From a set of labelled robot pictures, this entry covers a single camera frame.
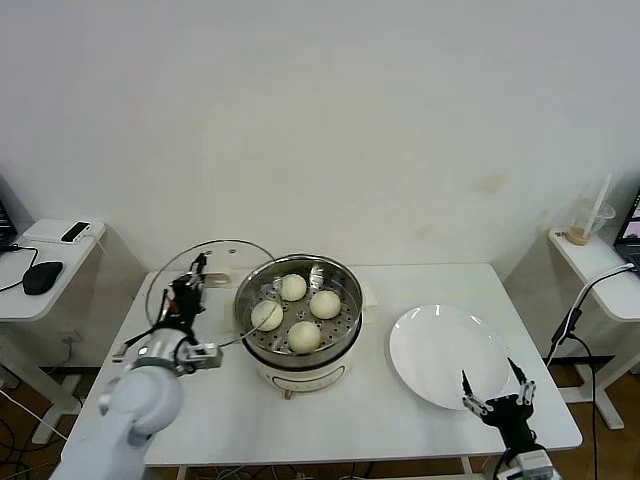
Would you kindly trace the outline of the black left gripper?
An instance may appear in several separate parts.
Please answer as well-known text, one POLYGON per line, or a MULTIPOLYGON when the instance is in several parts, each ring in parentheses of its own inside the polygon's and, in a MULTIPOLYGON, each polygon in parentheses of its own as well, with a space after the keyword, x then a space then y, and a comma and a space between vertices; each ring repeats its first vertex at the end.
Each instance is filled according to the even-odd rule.
POLYGON ((196 317, 206 310, 206 289, 203 287, 207 253, 199 253, 189 270, 171 282, 170 300, 162 325, 169 328, 192 328, 196 317))

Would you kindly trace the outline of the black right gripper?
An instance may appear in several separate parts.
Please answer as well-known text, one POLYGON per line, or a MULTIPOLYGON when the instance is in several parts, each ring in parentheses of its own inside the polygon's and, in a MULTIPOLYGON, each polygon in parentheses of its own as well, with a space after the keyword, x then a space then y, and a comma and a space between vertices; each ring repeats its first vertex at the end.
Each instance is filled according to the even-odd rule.
POLYGON ((520 386, 518 394, 482 401, 473 393, 466 372, 462 371, 462 402, 474 415, 481 416, 486 425, 499 431, 507 450, 524 453, 537 447, 536 437, 528 425, 534 412, 536 383, 510 357, 507 360, 520 386))

